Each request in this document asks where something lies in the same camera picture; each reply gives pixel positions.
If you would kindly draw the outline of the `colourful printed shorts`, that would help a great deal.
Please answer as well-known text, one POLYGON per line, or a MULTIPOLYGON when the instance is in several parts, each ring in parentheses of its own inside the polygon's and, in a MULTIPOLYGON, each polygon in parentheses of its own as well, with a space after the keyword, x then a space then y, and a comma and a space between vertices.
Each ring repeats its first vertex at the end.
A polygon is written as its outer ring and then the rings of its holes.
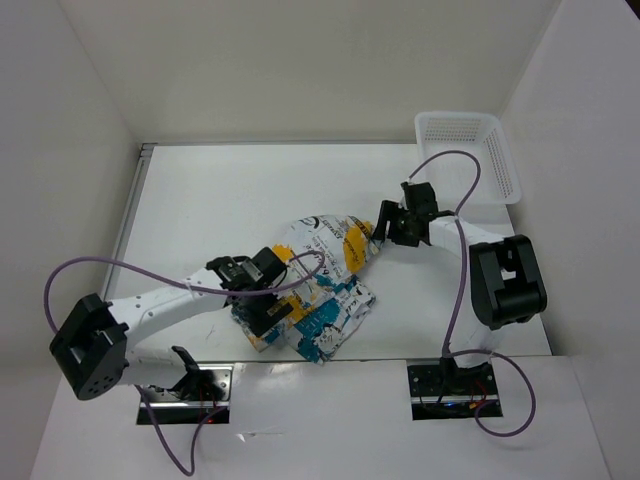
POLYGON ((272 251, 287 266, 285 285, 313 272, 304 284, 275 295, 277 307, 291 311, 259 335, 250 329, 255 315, 242 298, 233 320, 259 352, 286 344, 305 360, 323 364, 359 328, 376 296, 357 273, 379 252, 371 241, 373 224, 353 215, 319 215, 291 223, 272 251))

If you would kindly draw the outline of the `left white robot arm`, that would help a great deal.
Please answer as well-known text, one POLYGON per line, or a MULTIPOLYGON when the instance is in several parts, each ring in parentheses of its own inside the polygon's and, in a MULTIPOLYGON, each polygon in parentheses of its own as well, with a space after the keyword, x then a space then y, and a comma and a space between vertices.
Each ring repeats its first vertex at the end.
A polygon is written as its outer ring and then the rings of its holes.
POLYGON ((212 385, 212 374, 183 346, 146 350, 142 342, 179 322, 229 306, 249 315, 252 334, 263 334, 291 310, 278 306, 273 292, 286 273, 286 264, 265 247, 253 257, 218 257, 182 281, 129 298, 106 301, 96 293, 86 295, 60 326, 50 352, 82 401, 120 384, 191 398, 212 385))

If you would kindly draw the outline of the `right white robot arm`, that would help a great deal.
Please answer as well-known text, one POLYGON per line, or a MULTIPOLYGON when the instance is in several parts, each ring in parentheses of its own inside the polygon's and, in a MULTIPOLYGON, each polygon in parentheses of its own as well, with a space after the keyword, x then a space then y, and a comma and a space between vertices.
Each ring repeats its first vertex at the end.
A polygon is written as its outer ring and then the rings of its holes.
POLYGON ((456 294, 439 360, 443 393, 460 393, 488 363, 506 327, 524 324, 547 306, 547 293, 531 240, 504 236, 441 210, 430 183, 401 184, 400 202, 381 203, 372 241, 455 255, 461 264, 456 294))

